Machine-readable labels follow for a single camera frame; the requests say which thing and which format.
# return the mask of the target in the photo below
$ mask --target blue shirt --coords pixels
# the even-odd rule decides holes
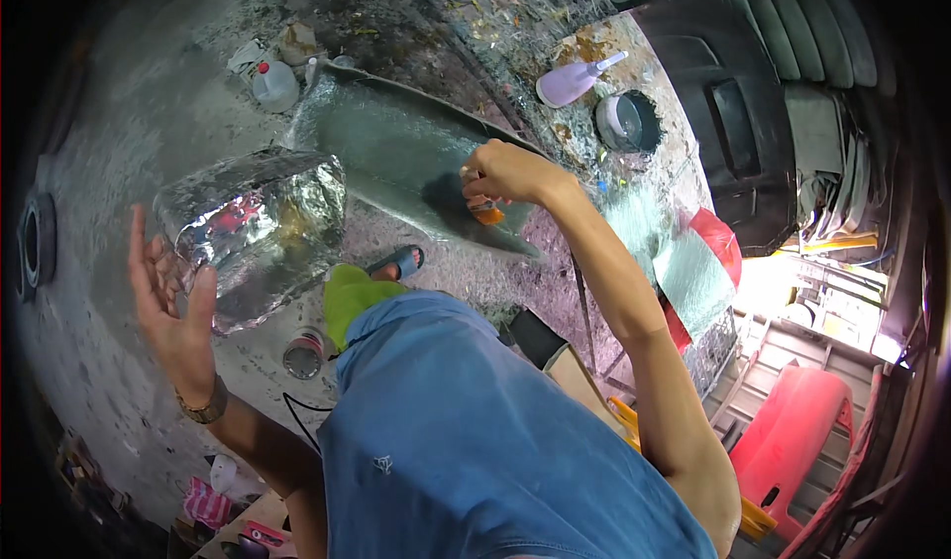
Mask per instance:
[[[317,431],[329,556],[716,557],[660,473],[496,337],[434,291],[351,323]]]

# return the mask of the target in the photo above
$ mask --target white plastic jug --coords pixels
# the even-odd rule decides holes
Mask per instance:
[[[290,66],[283,61],[262,61],[252,91],[261,107],[271,113],[282,113],[297,102],[301,86]]]

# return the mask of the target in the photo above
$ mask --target gold watch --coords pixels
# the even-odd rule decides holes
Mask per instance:
[[[214,423],[224,415],[228,405],[228,389],[224,386],[221,376],[215,374],[215,389],[211,392],[211,400],[200,409],[192,409],[185,405],[182,395],[175,390],[175,398],[179,401],[184,415],[202,425]]]

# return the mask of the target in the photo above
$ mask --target hand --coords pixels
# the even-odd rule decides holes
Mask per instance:
[[[159,235],[146,244],[142,206],[134,216],[128,249],[128,278],[135,293],[139,328],[159,357],[172,385],[189,408],[200,409],[215,389],[215,357],[211,351],[211,319],[215,314],[218,278],[215,269],[198,271],[188,295],[188,315],[179,316],[175,293],[175,255],[165,250]]]
[[[485,175],[462,188],[467,198],[487,196],[545,206],[550,196],[578,187],[578,180],[570,172],[495,138],[476,148],[466,166]]]

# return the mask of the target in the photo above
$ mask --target paint can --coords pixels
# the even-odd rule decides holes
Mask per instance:
[[[282,364],[289,374],[298,379],[312,379],[326,361],[326,336],[311,326],[304,326],[294,333],[284,350]]]

